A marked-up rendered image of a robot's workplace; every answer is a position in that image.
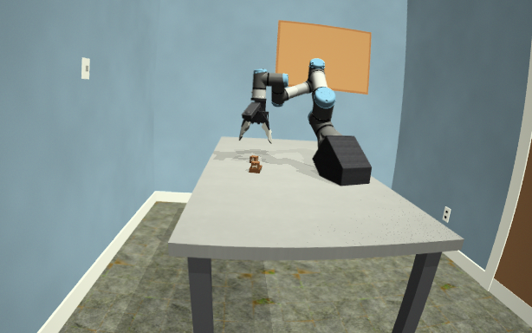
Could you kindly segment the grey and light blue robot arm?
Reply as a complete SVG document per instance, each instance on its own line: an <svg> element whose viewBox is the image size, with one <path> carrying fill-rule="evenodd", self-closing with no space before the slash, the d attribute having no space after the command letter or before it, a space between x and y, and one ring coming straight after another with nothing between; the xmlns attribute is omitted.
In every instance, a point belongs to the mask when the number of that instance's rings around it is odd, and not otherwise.
<svg viewBox="0 0 532 333"><path fill-rule="evenodd" d="M325 62L322 59L312 59L309 63L308 79L290 88L286 88L289 85L288 74L267 73L266 69L255 69L251 91L252 98L266 99L266 86L271 86L271 103L275 107L283 106L285 101L296 96L312 93L314 104L308 114L308 122L315 132L318 147L326 135L342 135L334 129L331 122L335 93L327 86L324 68ZM260 107L260 102L252 102L242 113L243 119L252 120Z"/></svg>

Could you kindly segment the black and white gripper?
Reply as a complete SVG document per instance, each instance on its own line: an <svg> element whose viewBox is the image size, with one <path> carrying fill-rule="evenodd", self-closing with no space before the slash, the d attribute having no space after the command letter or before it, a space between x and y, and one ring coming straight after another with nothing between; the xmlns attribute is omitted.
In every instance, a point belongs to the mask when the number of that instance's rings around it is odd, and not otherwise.
<svg viewBox="0 0 532 333"><path fill-rule="evenodd" d="M266 135L268 136L268 141L270 144L272 144L272 137L271 137L271 130L269 129L269 119L267 119L267 114L269 112L266 112L266 99L264 98L251 98L252 101L254 100L260 100L255 102L260 102L261 107L255 114L255 116L252 118L252 120L245 120L243 119L243 123L241 126L241 131L239 135L239 140L243 138L243 134L250 128L250 124L257 123L258 125L262 123L262 129L265 131ZM266 112L266 113L264 113Z"/></svg>

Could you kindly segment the orange wooden tray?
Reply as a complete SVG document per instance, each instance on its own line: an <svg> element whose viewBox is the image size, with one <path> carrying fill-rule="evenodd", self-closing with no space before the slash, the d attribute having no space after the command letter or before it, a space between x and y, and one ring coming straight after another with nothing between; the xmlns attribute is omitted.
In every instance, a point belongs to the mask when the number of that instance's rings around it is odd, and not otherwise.
<svg viewBox="0 0 532 333"><path fill-rule="evenodd" d="M262 170L262 166L260 165L259 169L251 168L249 169L249 173L260 173Z"/></svg>

